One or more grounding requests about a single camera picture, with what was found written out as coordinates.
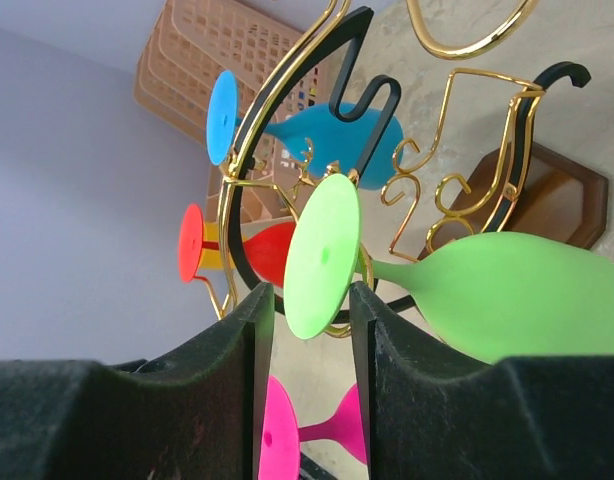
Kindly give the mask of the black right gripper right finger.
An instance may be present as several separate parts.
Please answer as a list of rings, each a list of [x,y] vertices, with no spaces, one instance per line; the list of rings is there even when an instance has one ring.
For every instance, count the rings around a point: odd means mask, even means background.
[[[487,365],[349,291],[373,479],[614,479],[614,356]]]

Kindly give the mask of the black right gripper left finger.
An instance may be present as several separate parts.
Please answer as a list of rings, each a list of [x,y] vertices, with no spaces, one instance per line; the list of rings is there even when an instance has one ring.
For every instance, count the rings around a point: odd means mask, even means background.
[[[0,479],[253,479],[274,292],[126,372],[0,361]]]

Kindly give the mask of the green wine glass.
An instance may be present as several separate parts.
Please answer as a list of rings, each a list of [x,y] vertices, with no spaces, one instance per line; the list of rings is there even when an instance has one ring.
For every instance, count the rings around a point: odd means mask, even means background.
[[[286,261],[285,317],[311,339],[338,314],[360,250],[358,192],[342,174],[312,193]],[[594,252],[517,232],[467,236],[412,264],[371,262],[406,289],[449,346],[486,363],[513,355],[614,354],[614,263]]]

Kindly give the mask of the yellow wine glass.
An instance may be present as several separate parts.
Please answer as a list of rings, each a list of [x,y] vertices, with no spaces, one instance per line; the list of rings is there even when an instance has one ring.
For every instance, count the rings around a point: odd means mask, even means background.
[[[218,243],[218,225],[215,222],[205,222],[203,233],[203,250],[199,267],[201,269],[222,270],[223,263]]]

